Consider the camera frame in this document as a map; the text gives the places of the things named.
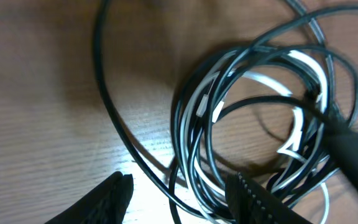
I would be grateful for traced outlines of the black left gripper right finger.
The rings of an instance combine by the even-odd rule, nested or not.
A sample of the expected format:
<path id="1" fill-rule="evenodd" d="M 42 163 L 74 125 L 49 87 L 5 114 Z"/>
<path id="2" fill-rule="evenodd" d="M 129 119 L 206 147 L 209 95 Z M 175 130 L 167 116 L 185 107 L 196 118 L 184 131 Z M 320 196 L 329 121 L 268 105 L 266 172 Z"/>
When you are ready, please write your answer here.
<path id="1" fill-rule="evenodd" d="M 232 174 L 225 183 L 228 209 L 239 224 L 310 224 L 245 174 Z"/>

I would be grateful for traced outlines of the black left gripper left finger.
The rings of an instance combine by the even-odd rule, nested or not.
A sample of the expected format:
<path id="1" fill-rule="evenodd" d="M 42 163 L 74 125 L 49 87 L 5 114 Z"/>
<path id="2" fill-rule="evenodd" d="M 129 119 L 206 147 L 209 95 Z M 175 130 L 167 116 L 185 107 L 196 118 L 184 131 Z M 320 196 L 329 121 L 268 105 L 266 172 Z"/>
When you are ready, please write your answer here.
<path id="1" fill-rule="evenodd" d="M 133 192 L 133 176 L 117 171 L 45 224 L 121 224 Z"/>

